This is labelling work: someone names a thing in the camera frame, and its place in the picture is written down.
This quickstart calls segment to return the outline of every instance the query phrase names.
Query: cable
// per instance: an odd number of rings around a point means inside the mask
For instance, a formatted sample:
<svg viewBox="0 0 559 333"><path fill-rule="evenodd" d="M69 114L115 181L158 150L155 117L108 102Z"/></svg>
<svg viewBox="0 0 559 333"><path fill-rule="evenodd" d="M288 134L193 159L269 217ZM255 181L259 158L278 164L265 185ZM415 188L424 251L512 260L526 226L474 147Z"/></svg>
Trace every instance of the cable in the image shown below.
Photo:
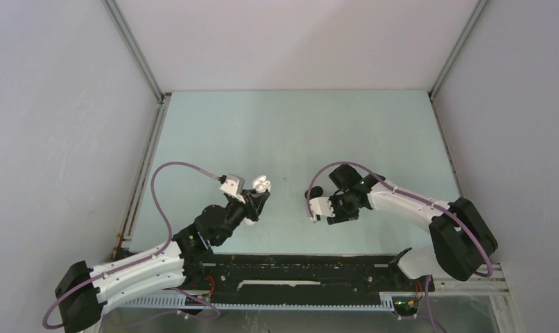
<svg viewBox="0 0 559 333"><path fill-rule="evenodd" d="M423 316L423 315L421 315L421 314L417 314L417 315L415 315L415 316L400 316L396 311L394 311L393 313L394 313L394 315L395 315L396 317L398 317L398 319L401 320L401 321L412 321L412 320L415 320L415 319L426 319L426 320L430 321L430 318L429 318L428 316ZM443 325L442 325L441 323L439 323L437 320L435 320L434 323L435 323L435 325L437 325L437 326L441 329L442 333L449 333L449 332L443 327Z"/></svg>
<svg viewBox="0 0 559 333"><path fill-rule="evenodd" d="M420 284L420 281L419 281L419 280L416 280L416 285L417 285L417 287L418 287L418 291L420 292L420 298L417 299L417 300L415 300L415 302L418 302L418 301L420 301L420 300L422 299L422 284Z"/></svg>
<svg viewBox="0 0 559 333"><path fill-rule="evenodd" d="M210 280L210 283L212 283L212 287L210 288L210 292L208 293L208 296L212 297L212 293L214 292L214 287L216 286L216 284L214 283L214 278L212 278L212 276L210 275L206 275L206 280Z"/></svg>
<svg viewBox="0 0 559 333"><path fill-rule="evenodd" d="M153 315L149 318L145 318L142 321L132 323L132 324L125 324L125 325L117 324L112 320L111 316L108 316L108 320L110 321L111 324L113 324L114 326L116 326L118 328L132 328L132 327L136 327L136 326L146 324L146 323L152 321L155 318L159 318L161 316L165 316L165 315L168 315L168 314L178 314L178 315L183 314L184 317L192 317L192 318L199 319L201 321L212 321L212 320L221 316L220 310L218 310L215 306L206 302L205 300L201 300L200 298L194 297L194 296L188 294L187 292L185 292L185 291L183 291L182 289L179 289L179 288L172 287L172 288L168 288L168 289L177 291L178 293L181 293L182 295L186 296L187 298L189 298L191 300L195 300L196 302L198 302L198 303L200 303L200 304L202 304L206 307L209 307L210 309L213 309L216 312L216 315L215 316L202 317L202 316L197 316L195 314L188 314L187 312L183 312L181 309L177 309L177 310L163 311L163 312L160 312L160 313L158 313L156 315Z"/></svg>
<svg viewBox="0 0 559 333"><path fill-rule="evenodd" d="M355 163L355 162L346 162L346 161L341 161L341 162L333 162L328 164L327 166L323 167L321 170L319 170L316 175L314 175L314 177L312 178L312 181L310 182L310 185L308 186L308 191L306 192L306 211L308 212L308 216L310 216L311 218L314 217L314 214L312 213L312 210L310 209L310 192L312 190L312 187L314 186L314 182L316 181L316 179L318 178L318 176L320 176L320 174L330 168L330 167L334 167L336 165L342 165L342 164L350 164L352 166L356 166L360 169L363 169L365 172L369 173L370 175L372 175L375 179L377 179L377 181L383 185L385 188L389 189L390 191L394 191L394 187L392 187L391 185L389 185L387 182L384 182L377 174L375 174L373 171L369 170L367 167L359 164L359 163ZM463 230L463 232L470 238L470 240L474 243L474 245L476 246L476 248L478 249L478 252L480 252L480 255L482 256L482 259L485 263L486 268L488 269L487 273L480 273L480 272L474 272L475 275L477 276L483 276L485 278L489 278L490 276L492 276L492 272L493 272L493 268L492 268L492 262L490 261L490 257L488 257L488 254L486 254L485 250L483 249L483 246L480 244L480 242L478 241L478 239L476 238L476 236L473 234L473 232L465 225L464 222L462 222L455 214L451 213L449 210L446 210L445 208L441 207L440 205L437 205L436 203L432 203L431 201L421 198L415 194L412 194L410 192L404 191L403 189L396 189L396 193L401 194L407 198L411 198L413 200L416 201L420 201L421 203L424 203L425 205L432 205L435 209L437 209L438 211L442 212L443 214L447 215L449 218L451 218L455 223L457 223L457 225L459 225L459 227Z"/></svg>
<svg viewBox="0 0 559 333"><path fill-rule="evenodd" d="M147 257L143 257L141 259L135 260L133 262L130 262L126 265L123 265L123 266L111 269L109 271L106 271L105 274L110 275L110 274L118 273L119 271L123 271L127 268L133 267L134 265L140 264L142 262L146 262L147 260L150 260L153 255L160 255L161 253L163 253L167 249L169 244L171 243L171 238L173 238L173 231L171 229L171 223L169 223L169 220L167 219L167 216L165 215L165 213L163 212L163 209L161 208L161 205L159 204L159 201L157 199L157 194L155 194L155 179L157 177L157 174L161 170L163 170L164 168L169 167L170 165L181 165L181 166L184 166L184 167L189 167L189 168L197 170L197 171L201 172L202 174L204 174L204 175L206 175L210 178L213 178L215 180L220 179L219 177L215 176L213 173L210 173L210 172L208 172L204 169L201 169L201 168L197 167L196 165L186 163L186 162L167 162L167 163L164 163L164 164L160 165L159 167L157 167L157 169L153 173L153 177L151 177L150 190L151 190L151 195L153 197L153 201L155 202L155 206L157 208L157 211L159 211L159 214L163 218L163 222L165 222L165 226L167 227L167 235L168 235L167 236L167 241L165 241L165 244L163 245L162 248L160 248L159 250L157 250L153 254L148 255ZM57 325L49 324L49 316L51 315L51 313L53 313L53 310L55 310L55 308L61 302L63 302L69 296L73 295L73 293L75 293L77 290L82 289L83 287L87 286L88 284L93 283L94 281L101 279L103 276L104 276L104 274L98 274L97 276L91 277L90 279L85 280L84 282L81 282L80 284L77 284L75 287L71 288L66 293L61 295L61 297L59 297L45 312L45 314L42 318L42 326L44 328L48 329L48 330L56 330L58 328L63 327L64 326L63 323L57 324Z"/></svg>
<svg viewBox="0 0 559 333"><path fill-rule="evenodd" d="M433 317L433 312L431 311L431 302L429 302L429 284L431 283L431 278L432 278L432 276L429 275L429 276L427 276L427 280L425 281L426 287L424 288L424 300L426 300L426 302L427 302L427 312L429 313L429 320L431 321L431 324L433 325L433 330L435 330L435 333L437 333L436 324L438 324L438 321L436 321L435 317Z"/></svg>

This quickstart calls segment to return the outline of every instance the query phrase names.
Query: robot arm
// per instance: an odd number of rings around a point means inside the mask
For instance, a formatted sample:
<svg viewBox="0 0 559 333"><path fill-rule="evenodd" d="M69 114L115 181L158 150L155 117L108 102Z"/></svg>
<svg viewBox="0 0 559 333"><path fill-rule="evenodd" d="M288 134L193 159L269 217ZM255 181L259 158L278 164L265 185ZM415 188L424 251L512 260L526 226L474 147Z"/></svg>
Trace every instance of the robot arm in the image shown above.
<svg viewBox="0 0 559 333"><path fill-rule="evenodd" d="M201 281L202 259L212 254L212 246L222 245L242 221L258 221L270 196L271 182L265 176L255 179L251 190L244 190L243 178L235 175L223 176L221 183L228 204L207 206L170 241L117 262L88 268L82 261L71 266L55 289L57 299L81 282L95 280L58 305L65 332L84 330L102 315L140 296ZM135 264L146 257L150 259ZM107 273L115 268L122 269Z"/></svg>
<svg viewBox="0 0 559 333"><path fill-rule="evenodd" d="M322 197L320 187L312 188L311 218L318 221L320 216L326 216L331 225L358 219L359 210L367 208L390 212L410 221L430 234L433 241L432 246L407 249L397 256L397 266L413 280L443 270L457 280L466 281L483 263L481 254L465 232L436 207L450 211L464 222L488 256L496 251L496 239L469 200L460 197L449 203L426 198L378 176L381 182L372 175L362 178L348 164L339 166L329 174L338 188L334 195Z"/></svg>

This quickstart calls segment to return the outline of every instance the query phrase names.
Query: white wall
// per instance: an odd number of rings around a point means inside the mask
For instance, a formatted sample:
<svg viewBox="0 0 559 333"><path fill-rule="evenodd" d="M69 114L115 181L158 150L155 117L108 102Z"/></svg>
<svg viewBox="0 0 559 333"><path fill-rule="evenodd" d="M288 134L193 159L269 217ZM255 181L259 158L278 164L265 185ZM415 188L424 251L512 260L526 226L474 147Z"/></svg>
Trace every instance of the white wall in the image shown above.
<svg viewBox="0 0 559 333"><path fill-rule="evenodd" d="M0 332L110 253L154 108L100 1L0 0Z"/></svg>
<svg viewBox="0 0 559 333"><path fill-rule="evenodd" d="M559 0L492 1L438 98L529 332L559 332Z"/></svg>
<svg viewBox="0 0 559 333"><path fill-rule="evenodd" d="M172 92L430 89L477 0L118 2Z"/></svg>

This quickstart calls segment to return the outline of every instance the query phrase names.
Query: black 3d-printed part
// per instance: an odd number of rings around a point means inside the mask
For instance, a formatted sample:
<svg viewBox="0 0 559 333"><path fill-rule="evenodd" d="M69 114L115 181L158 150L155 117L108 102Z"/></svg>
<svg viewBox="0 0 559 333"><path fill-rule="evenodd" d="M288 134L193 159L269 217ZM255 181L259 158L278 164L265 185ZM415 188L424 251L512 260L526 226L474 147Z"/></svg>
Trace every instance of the black 3d-printed part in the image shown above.
<svg viewBox="0 0 559 333"><path fill-rule="evenodd" d="M460 197L449 203L449 211L465 223L488 256L498 249L498 242L471 201ZM443 214L433 217L429 230L441 268L453 278L466 281L483 264L483 258L465 232L455 227L455 222Z"/></svg>
<svg viewBox="0 0 559 333"><path fill-rule="evenodd" d="M71 265L55 289L55 296L59 298L71 288L88 280L89 272L85 261ZM83 331L95 324L102 317L103 307L104 304L98 304L96 289L92 284L77 290L59 304L65 333Z"/></svg>

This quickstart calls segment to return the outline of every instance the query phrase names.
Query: purple cable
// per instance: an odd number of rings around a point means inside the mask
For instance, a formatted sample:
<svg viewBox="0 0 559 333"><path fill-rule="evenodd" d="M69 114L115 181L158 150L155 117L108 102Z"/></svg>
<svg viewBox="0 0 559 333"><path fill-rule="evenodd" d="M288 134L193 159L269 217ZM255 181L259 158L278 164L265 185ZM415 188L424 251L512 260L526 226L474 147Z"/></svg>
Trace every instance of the purple cable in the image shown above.
<svg viewBox="0 0 559 333"><path fill-rule="evenodd" d="M427 279L424 281L424 284L427 286L426 288L424 288L424 300L426 300L427 302L427 312L429 313L429 320L433 325L433 330L435 331L435 333L437 333L437 327L436 327L437 321L435 320L435 317L433 317L433 312L431 311L431 302L429 301L429 284L431 283L431 278L432 276L429 275L427 276Z"/></svg>
<svg viewBox="0 0 559 333"><path fill-rule="evenodd" d="M416 316L400 316L395 310L394 310L394 315L396 317L400 318L400 320L402 320L402 321L412 321L412 320L415 320L415 319L426 319L428 321L431 320L428 316L423 316L421 314L417 314ZM434 322L431 321L431 324L434 323L435 325L437 325L443 333L448 333L447 330L443 327L443 325L441 323L439 323L435 319L433 319L433 320L434 320Z"/></svg>
<svg viewBox="0 0 559 333"><path fill-rule="evenodd" d="M342 165L342 164L350 164L352 166L356 166L360 169L363 169L365 172L369 173L370 175L374 176L375 179L377 179L377 181L382 184L385 188L389 189L390 191L394 191L394 187L390 186L387 182L384 182L380 177L378 177L377 174L375 174L373 171L369 170L367 167L359 164L359 163L355 163L355 162L333 162L331 164L328 164L327 166L325 166L324 168L322 168L321 170L319 170L316 175L314 175L314 177L312 178L312 181L310 182L310 185L308 186L308 191L306 192L306 211L308 211L308 216L313 217L313 213L312 210L310 209L310 192L312 190L312 187L314 186L314 182L316 181L316 179L318 178L318 176L320 176L320 174L330 168L330 167L334 167L336 165ZM463 230L463 232L465 232L465 234L470 238L470 240L474 243L474 245L476 246L476 248L478 249L478 252L480 252L480 255L482 256L482 259L485 263L486 268L488 269L487 273L480 273L480 272L475 272L474 274L477 276L483 276L485 278L489 278L490 276L492 276L492 262L490 261L490 257L488 257L488 255L485 253L485 250L483 249L483 246L480 244L480 242L478 241L478 239L476 238L476 236L473 234L473 232L465 225L464 222L462 222L455 214L451 213L449 210L446 210L445 208L432 203L431 201L421 198L419 196L416 196L415 194L409 193L407 191L404 191L402 189L396 189L396 193L399 193L405 197L420 201L421 203L424 203L426 205L433 205L434 208L436 208L437 210L441 211L443 214L447 215L448 217L450 217L455 223L457 223L457 225L459 225L459 227L461 227L461 229Z"/></svg>
<svg viewBox="0 0 559 333"><path fill-rule="evenodd" d="M139 321L139 322L133 323L133 324L126 324L126 325L117 324L112 320L111 316L108 316L108 320L110 321L111 324L113 324L114 326L116 326L118 328L133 328L133 327L136 327L136 326L146 324L146 323L152 321L155 318L159 318L159 317L165 316L167 314L179 314L179 315L183 315L184 317L189 316L189 317L192 317L192 318L199 319L201 321L212 321L212 320L221 316L220 310L218 310L215 306L206 302L205 300L201 300L200 298L192 296L192 295L188 294L187 292L185 292L185 291L183 291L182 289L179 289L179 288L172 287L172 288L168 288L168 289L177 291L178 293L181 293L182 295L186 296L187 298L189 298L191 300L195 300L196 302L204 305L205 307L209 307L210 309L213 309L216 312L216 315L215 316L202 317L202 316L197 316L195 314L188 314L187 312L183 312L182 310L169 310L169 311L160 312L156 315L145 318L142 321Z"/></svg>
<svg viewBox="0 0 559 333"><path fill-rule="evenodd" d="M161 208L161 205L159 204L159 201L157 199L157 195L155 194L155 179L157 177L157 174L163 170L166 167L169 167L170 165L182 165L184 167L189 167L192 168L194 170L197 170L203 174L205 174L206 176L213 178L215 180L218 180L219 177L215 176L214 174L203 170L193 164L190 163L186 163L186 162L167 162L165 164L160 165L155 172L153 173L153 177L151 178L151 183L150 183L150 189L151 189L151 195L153 196L153 201L155 202L155 206L157 208L157 210L159 211L159 214L161 215L161 217L163 218L163 221L165 222L165 226L167 227L167 241L165 242L165 244L163 245L163 247L156 251L155 253L153 253L152 255L148 255L147 257L143 257L141 259L135 260L133 262L130 262L126 265L123 265L121 267L117 267L114 269L111 269L109 271L106 271L105 274L114 274L117 273L119 271L125 270L127 268L130 268L134 265L140 264L142 262L145 262L147 260L150 260L151 257L153 255L160 255L161 253L163 253L167 247L169 246L169 244L171 243L171 238L173 237L173 230L171 229L171 223L169 223L169 220L167 219L167 216L165 215L165 213L163 212L163 209ZM61 295L61 297L59 297L52 305L51 307L49 307L49 309L45 312L43 318L42 318L42 326L48 330L56 330L58 328L63 327L63 324L57 324L57 325L50 325L49 324L49 316L51 315L51 313L53 313L53 310L55 310L55 308L65 300L65 298L68 298L69 296L71 296L73 293L75 293L77 290L82 289L83 287L87 286L88 284L99 280L103 277L103 274L98 274L97 276L94 276L88 280L85 280L84 282L81 282L80 284L77 284L75 287L71 288L70 290L68 290L66 293L64 293L63 295Z"/></svg>

